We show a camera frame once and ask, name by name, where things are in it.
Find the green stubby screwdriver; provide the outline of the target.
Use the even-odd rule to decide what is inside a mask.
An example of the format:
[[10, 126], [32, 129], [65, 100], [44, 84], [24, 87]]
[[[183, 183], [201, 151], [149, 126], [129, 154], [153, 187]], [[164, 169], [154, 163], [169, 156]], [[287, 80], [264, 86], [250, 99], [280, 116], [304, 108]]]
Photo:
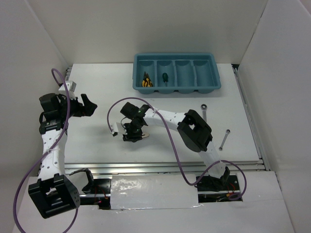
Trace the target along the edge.
[[165, 86], [168, 86], [168, 74], [165, 72], [162, 74], [162, 79], [163, 79], [163, 82], [165, 83]]

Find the large silver ratchet wrench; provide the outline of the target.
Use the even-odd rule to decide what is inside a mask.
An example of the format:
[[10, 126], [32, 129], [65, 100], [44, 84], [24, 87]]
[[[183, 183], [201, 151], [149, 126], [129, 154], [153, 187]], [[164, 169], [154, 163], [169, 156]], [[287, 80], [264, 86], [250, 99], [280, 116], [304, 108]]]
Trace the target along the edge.
[[202, 110], [202, 118], [205, 122], [207, 122], [207, 105], [202, 104], [201, 105], [201, 110]]

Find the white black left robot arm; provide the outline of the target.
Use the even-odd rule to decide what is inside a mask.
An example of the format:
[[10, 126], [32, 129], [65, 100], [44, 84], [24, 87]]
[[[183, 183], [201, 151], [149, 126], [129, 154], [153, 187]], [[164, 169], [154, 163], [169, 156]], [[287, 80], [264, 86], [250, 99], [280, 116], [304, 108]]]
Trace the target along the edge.
[[78, 189], [65, 175], [66, 117], [90, 117], [97, 105], [86, 94], [67, 99], [65, 95], [49, 93], [40, 97], [43, 112], [39, 117], [39, 132], [43, 150], [37, 182], [29, 185], [28, 193], [43, 218], [50, 218], [80, 206]]

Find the small silver wrench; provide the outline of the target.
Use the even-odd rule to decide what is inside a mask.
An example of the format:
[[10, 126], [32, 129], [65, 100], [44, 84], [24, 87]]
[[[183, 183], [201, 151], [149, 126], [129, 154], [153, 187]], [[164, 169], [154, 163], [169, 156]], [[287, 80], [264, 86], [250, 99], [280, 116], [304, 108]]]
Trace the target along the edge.
[[226, 139], [228, 137], [228, 135], [231, 133], [231, 130], [230, 129], [227, 129], [226, 132], [225, 132], [225, 135], [224, 135], [224, 138], [222, 140], [222, 143], [221, 145], [219, 146], [219, 151], [222, 151], [223, 150], [223, 147], [224, 147], [224, 144], [226, 142]]

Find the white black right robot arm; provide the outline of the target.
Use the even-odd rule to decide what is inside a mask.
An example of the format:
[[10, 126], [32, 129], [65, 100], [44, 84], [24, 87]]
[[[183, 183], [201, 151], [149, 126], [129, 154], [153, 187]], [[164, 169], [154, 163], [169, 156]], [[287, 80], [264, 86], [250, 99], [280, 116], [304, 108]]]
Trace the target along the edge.
[[212, 191], [223, 190], [228, 185], [229, 168], [220, 161], [212, 142], [212, 129], [195, 111], [176, 113], [152, 109], [144, 104], [140, 108], [127, 102], [121, 114], [131, 120], [125, 123], [124, 141], [137, 142], [143, 139], [142, 127], [159, 126], [177, 131], [188, 149], [199, 154], [208, 170], [208, 184]]

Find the yellow black long-nose pliers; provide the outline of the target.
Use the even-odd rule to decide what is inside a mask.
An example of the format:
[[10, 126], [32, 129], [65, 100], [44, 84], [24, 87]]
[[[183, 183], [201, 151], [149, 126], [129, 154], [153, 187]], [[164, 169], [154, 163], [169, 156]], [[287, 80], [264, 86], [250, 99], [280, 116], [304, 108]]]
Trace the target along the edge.
[[142, 87], [153, 87], [154, 86], [151, 79], [150, 79], [150, 76], [147, 72], [144, 72], [141, 85], [142, 85]]

